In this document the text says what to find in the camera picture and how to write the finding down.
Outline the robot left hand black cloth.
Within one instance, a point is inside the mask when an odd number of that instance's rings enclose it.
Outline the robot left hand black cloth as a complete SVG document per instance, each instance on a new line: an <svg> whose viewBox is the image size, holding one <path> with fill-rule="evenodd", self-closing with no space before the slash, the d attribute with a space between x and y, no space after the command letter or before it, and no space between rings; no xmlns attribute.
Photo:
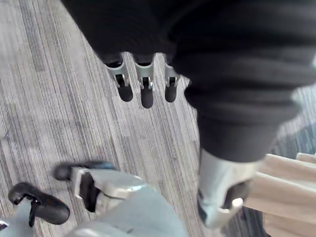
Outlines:
<svg viewBox="0 0 316 237"><path fill-rule="evenodd" d="M207 227L232 217L232 201L316 81L313 0L65 0L96 55L112 70L166 55L190 81L200 142L198 210Z"/></svg>

